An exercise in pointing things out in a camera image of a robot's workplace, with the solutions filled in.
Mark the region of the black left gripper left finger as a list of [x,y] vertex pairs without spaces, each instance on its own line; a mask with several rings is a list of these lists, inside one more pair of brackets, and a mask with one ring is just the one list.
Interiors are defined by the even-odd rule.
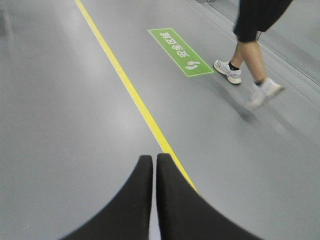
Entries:
[[153,192],[153,161],[141,155],[113,199],[64,240],[148,240]]

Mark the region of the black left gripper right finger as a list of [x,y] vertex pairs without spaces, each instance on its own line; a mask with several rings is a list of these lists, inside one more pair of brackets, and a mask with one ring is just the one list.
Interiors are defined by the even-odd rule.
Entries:
[[156,204],[163,240],[257,240],[208,204],[168,153],[157,155]]

